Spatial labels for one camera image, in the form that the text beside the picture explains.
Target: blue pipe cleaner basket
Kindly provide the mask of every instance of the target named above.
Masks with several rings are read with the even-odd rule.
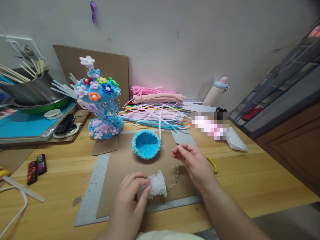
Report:
[[[136,133],[132,140],[132,149],[135,155],[145,160],[154,158],[160,150],[159,137],[150,130]]]

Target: wall socket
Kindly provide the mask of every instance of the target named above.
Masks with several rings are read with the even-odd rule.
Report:
[[[0,38],[3,38],[6,42],[8,42],[7,39],[5,38],[5,36],[0,35]],[[10,36],[8,36],[8,38],[11,41],[11,43],[16,47],[16,49],[18,49],[20,52],[22,52],[22,55],[24,57],[28,56],[33,59],[40,58],[40,59],[44,60],[44,57],[43,57],[40,49],[35,44],[33,39],[20,38],[20,37],[10,37]],[[16,51],[15,51],[14,56],[21,58],[21,56]]]

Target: beige clothing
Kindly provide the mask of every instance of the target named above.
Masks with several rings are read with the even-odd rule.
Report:
[[[147,233],[139,233],[135,240],[203,240],[203,238],[189,233],[153,231]]]

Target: white bottle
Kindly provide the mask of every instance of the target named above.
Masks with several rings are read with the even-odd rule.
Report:
[[[219,81],[214,81],[206,98],[203,100],[202,105],[213,106],[213,104],[218,100],[219,96],[229,88],[227,81],[227,77],[222,77]]]

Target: purple hair clip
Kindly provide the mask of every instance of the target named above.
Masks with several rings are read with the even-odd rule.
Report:
[[[94,11],[97,8],[97,5],[94,3],[94,1],[90,1],[90,7],[91,7],[91,11],[92,11],[92,22],[96,23],[96,15],[94,13]]]

